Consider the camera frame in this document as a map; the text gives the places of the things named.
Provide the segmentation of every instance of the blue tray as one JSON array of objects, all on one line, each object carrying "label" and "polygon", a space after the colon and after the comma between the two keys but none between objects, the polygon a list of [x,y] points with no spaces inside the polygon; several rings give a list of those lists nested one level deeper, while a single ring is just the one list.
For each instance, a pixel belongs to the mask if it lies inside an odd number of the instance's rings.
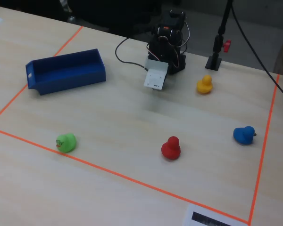
[{"label": "blue tray", "polygon": [[26,65],[29,89],[40,95],[106,81],[98,49],[33,60]]}]

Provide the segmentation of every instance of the orange tape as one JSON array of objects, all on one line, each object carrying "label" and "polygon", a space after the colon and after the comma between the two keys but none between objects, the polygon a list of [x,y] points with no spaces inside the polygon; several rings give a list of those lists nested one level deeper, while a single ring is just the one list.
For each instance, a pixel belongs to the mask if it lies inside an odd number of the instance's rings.
[{"label": "orange tape", "polygon": [[83,164],[92,166],[92,167],[94,167],[94,168],[97,168],[97,169],[99,169],[99,170],[105,171],[105,172],[107,172],[107,173],[111,173],[111,174],[113,174],[113,175],[115,175],[115,176],[124,178],[124,179],[126,179],[126,180],[130,180],[130,181],[132,181],[132,182],[134,182],[134,183],[137,183],[137,184],[140,184],[140,185],[142,185],[142,186],[151,188],[151,189],[153,189],[153,190],[155,190],[155,191],[158,191],[158,192],[161,192],[161,193],[170,195],[170,196],[172,196],[172,197],[174,197],[174,198],[181,199],[181,200],[183,200],[183,201],[186,201],[186,202],[195,204],[195,205],[197,205],[197,206],[201,206],[201,207],[206,208],[206,209],[208,209],[208,210],[214,211],[214,212],[216,212],[216,213],[222,214],[222,215],[224,215],[224,216],[227,216],[227,217],[229,217],[229,218],[232,218],[232,219],[235,219],[235,220],[238,220],[238,221],[240,221],[240,222],[243,222],[243,223],[247,224],[247,221],[246,221],[246,220],[240,219],[240,218],[238,218],[238,217],[236,217],[236,216],[233,216],[233,215],[231,215],[231,214],[228,214],[228,213],[222,212],[222,211],[220,211],[220,210],[214,209],[214,208],[212,208],[212,207],[206,206],[206,205],[201,204],[201,203],[199,203],[199,202],[192,201],[192,200],[190,200],[190,199],[184,198],[184,197],[179,196],[179,195],[176,195],[176,194],[174,194],[174,193],[167,192],[167,191],[165,191],[165,190],[162,190],[162,189],[160,189],[160,188],[154,187],[154,186],[152,186],[152,185],[148,185],[148,184],[146,184],[146,183],[144,183],[144,182],[141,182],[141,181],[139,181],[139,180],[135,180],[135,179],[133,179],[133,178],[130,178],[130,177],[125,176],[125,175],[123,175],[123,174],[114,172],[114,171],[109,170],[109,169],[107,169],[107,168],[98,166],[98,165],[96,165],[96,164],[90,163],[90,162],[88,162],[88,161],[85,161],[85,160],[82,160],[82,159],[73,157],[73,156],[71,156],[71,155],[69,155],[69,154],[65,154],[65,153],[56,151],[56,150],[54,150],[54,149],[45,147],[45,146],[43,146],[43,145],[36,144],[36,143],[34,143],[34,142],[32,142],[32,141],[26,140],[26,139],[24,139],[24,138],[15,136],[15,135],[10,134],[10,133],[7,133],[7,132],[4,132],[4,131],[2,131],[2,130],[0,130],[0,133],[1,133],[1,134],[4,134],[4,135],[7,135],[7,136],[9,136],[9,137],[13,137],[13,138],[18,139],[18,140],[21,140],[21,141],[26,142],[26,143],[28,143],[28,144],[34,145],[34,146],[36,146],[36,147],[43,148],[43,149],[45,149],[45,150],[47,150],[47,151],[50,151],[50,152],[53,152],[53,153],[56,153],[56,154],[65,156],[65,157],[67,157],[67,158],[69,158],[69,159],[73,159],[73,160],[78,161],[78,162],[81,162],[81,163],[83,163]]},{"label": "orange tape", "polygon": [[[280,79],[280,75],[278,74],[277,80],[276,80],[277,83],[279,82],[279,79]],[[250,208],[250,216],[249,216],[249,221],[248,221],[248,225],[249,226],[251,225],[251,221],[252,221],[253,214],[254,214],[256,198],[257,198],[258,189],[259,189],[259,183],[260,183],[260,177],[261,177],[261,172],[262,172],[263,160],[264,160],[264,155],[265,155],[265,148],[266,148],[266,143],[267,143],[267,138],[268,138],[269,125],[270,125],[270,121],[272,119],[272,114],[273,114],[273,108],[274,108],[276,93],[277,93],[277,86],[275,85],[272,102],[270,103],[270,108],[269,108],[269,114],[268,114],[266,129],[265,129],[265,135],[264,135],[264,141],[263,141],[263,146],[262,146],[260,164],[259,164],[257,180],[256,180],[256,185],[255,185],[255,191],[254,191],[253,200],[252,200],[251,208]]]},{"label": "orange tape", "polygon": [[[54,57],[59,54],[62,49],[64,49],[64,47],[82,30],[83,26],[80,27],[79,30],[77,30],[73,36],[70,37],[70,39],[68,39],[68,41],[55,53],[55,55],[53,55]],[[4,106],[4,108],[0,111],[0,115],[10,106],[11,103],[14,102],[14,100],[24,91],[24,89],[27,87],[28,85],[26,84],[9,102],[7,105]]]},{"label": "orange tape", "polygon": [[0,115],[10,106],[11,103],[14,102],[14,100],[23,92],[23,90],[27,87],[28,85],[26,84],[9,102],[7,105],[5,105],[2,110],[0,111]]},{"label": "orange tape", "polygon": [[70,43],[70,41],[71,41],[72,39],[74,39],[74,37],[75,37],[82,29],[83,29],[83,26],[81,26],[81,27],[79,28],[79,30],[77,30],[77,31],[74,33],[74,35],[71,36],[70,39],[68,39],[68,41],[65,42],[65,44],[64,44],[64,45],[56,52],[56,54],[53,55],[53,56],[55,57],[56,55],[58,55],[58,54],[62,51],[62,49],[64,49],[65,46],[68,45],[68,43]]}]

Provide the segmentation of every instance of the red clamp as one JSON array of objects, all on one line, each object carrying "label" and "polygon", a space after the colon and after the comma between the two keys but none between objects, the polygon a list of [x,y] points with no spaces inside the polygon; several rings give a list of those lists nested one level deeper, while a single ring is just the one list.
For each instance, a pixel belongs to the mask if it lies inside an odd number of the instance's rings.
[{"label": "red clamp", "polygon": [[224,52],[227,53],[228,50],[230,49],[230,46],[231,46],[231,42],[232,40],[227,40],[225,43],[223,43],[223,48],[224,48]]}]

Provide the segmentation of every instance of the yellow rubber duck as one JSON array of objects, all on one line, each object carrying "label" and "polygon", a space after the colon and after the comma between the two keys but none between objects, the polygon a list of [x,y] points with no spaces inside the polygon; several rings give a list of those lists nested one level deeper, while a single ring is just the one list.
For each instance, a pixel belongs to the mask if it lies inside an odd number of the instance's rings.
[{"label": "yellow rubber duck", "polygon": [[197,82],[197,91],[200,93],[208,93],[213,89],[212,77],[205,75],[202,80]]}]

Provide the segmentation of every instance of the rubber duck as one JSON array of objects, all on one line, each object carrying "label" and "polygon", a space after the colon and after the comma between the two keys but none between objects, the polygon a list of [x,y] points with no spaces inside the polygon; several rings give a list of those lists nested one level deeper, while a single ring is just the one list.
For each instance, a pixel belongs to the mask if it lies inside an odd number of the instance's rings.
[{"label": "rubber duck", "polygon": [[60,152],[68,153],[75,148],[76,138],[72,133],[67,133],[58,136],[56,142]]},{"label": "rubber duck", "polygon": [[202,80],[197,82],[197,91],[200,93],[208,93],[213,89],[212,77],[205,75]]},{"label": "rubber duck", "polygon": [[161,147],[163,156],[169,160],[178,159],[180,156],[179,139],[177,137],[170,137],[166,143]]},{"label": "rubber duck", "polygon": [[255,129],[251,126],[244,128],[234,129],[234,138],[235,140],[243,145],[250,145],[253,142],[254,136],[256,136]]}]

